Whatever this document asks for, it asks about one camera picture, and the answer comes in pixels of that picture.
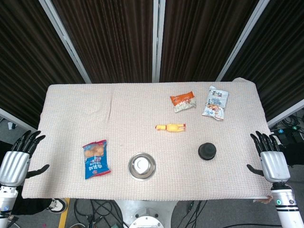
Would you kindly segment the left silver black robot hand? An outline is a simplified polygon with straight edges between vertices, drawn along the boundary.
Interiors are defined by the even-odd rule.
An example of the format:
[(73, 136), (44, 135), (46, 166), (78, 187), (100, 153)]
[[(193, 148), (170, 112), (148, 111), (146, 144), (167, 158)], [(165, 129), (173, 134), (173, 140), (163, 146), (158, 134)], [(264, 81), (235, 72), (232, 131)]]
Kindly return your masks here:
[(29, 171), (29, 165), (37, 145), (46, 137), (40, 135), (41, 131), (25, 132), (12, 145), (11, 149), (6, 151), (0, 166), (0, 184), (7, 187), (18, 187), (22, 185), (25, 179), (44, 173), (49, 164), (42, 168)]

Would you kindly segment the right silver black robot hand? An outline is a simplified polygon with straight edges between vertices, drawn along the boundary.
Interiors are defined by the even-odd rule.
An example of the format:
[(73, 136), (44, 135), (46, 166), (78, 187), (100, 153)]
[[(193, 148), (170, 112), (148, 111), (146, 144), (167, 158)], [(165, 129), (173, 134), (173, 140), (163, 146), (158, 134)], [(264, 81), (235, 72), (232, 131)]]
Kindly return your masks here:
[(259, 131), (250, 137), (254, 141), (262, 169), (255, 169), (250, 164), (247, 164), (247, 168), (270, 183), (287, 182), (290, 179), (290, 172), (276, 138)]

